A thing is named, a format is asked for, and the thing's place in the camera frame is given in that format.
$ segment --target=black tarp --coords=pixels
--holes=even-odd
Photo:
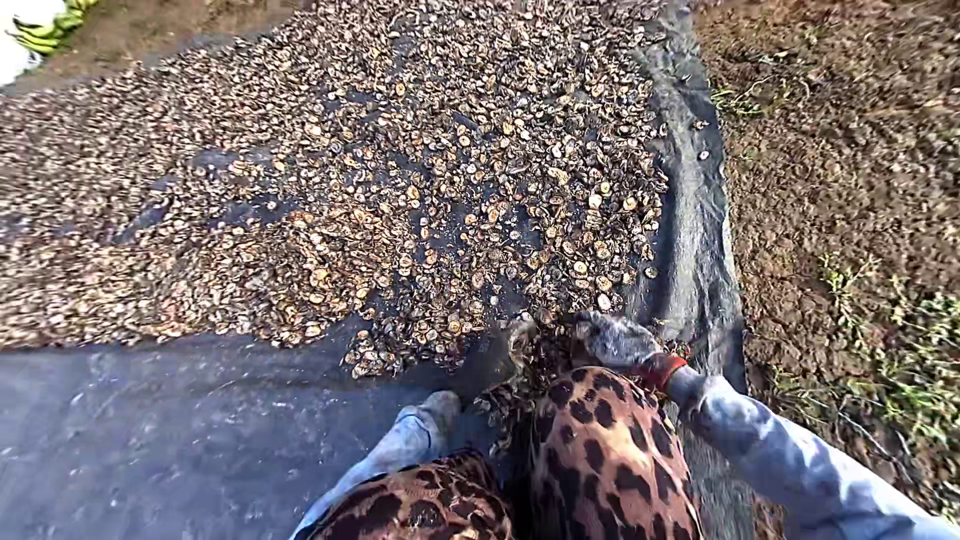
[[[669,128],[654,150],[670,191],[655,238],[660,277],[631,295],[628,312],[668,321],[664,337],[690,341],[698,367],[742,391],[722,139],[685,4],[668,4],[647,31],[665,36],[636,59]],[[696,130],[697,120],[709,125]],[[354,381],[338,360],[362,324],[347,320],[295,350],[194,336],[3,353],[0,539],[285,538],[402,406],[506,375],[482,365],[502,356],[488,340],[468,352],[482,377],[421,365]],[[495,437],[485,418],[466,414],[454,444],[486,450]],[[753,537],[749,489],[700,441],[687,433],[684,442],[708,537]],[[509,475],[512,464],[498,470]]]

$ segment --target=gray work glove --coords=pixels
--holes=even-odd
[[[654,335],[641,325],[599,311],[581,311],[573,318],[573,335],[587,352],[618,371],[632,371],[661,352]]]
[[[686,360],[665,354],[650,331],[629,319],[583,311],[573,320],[574,337],[588,353],[606,367],[641,378],[645,386],[665,392],[673,375],[686,366]]]

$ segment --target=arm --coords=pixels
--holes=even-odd
[[[866,467],[738,394],[722,377],[704,377],[684,366],[664,390],[695,433],[758,493],[785,507],[788,537],[960,538]]]

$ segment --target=green weeds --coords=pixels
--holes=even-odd
[[[863,307],[866,293],[856,285],[872,276],[877,265],[875,258],[869,258],[854,271],[841,268],[835,254],[821,257],[822,279],[833,299],[841,336],[847,340],[849,351],[875,372],[868,379],[848,380],[822,391],[840,404],[834,410],[847,420],[850,418],[843,408],[851,403],[878,412],[900,437],[907,458],[911,449],[932,450],[936,466],[952,471],[951,476],[956,478],[956,456],[960,452],[960,301],[942,293],[916,294],[904,280],[894,279],[893,300],[870,298],[879,309],[870,311],[868,317]],[[795,390],[790,394],[827,407],[815,397]],[[803,414],[813,413],[806,409]],[[860,430],[870,437],[863,428]],[[882,454],[889,455],[875,440],[871,442]],[[938,511],[956,521],[960,517],[960,486],[941,481],[932,486],[932,491]]]

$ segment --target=bunch of green bananas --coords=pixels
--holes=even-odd
[[[84,24],[84,15],[100,0],[66,0],[66,11],[54,15],[49,24],[30,24],[16,17],[13,26],[16,32],[9,32],[16,42],[41,55],[49,55],[60,47],[60,43],[71,32]]]

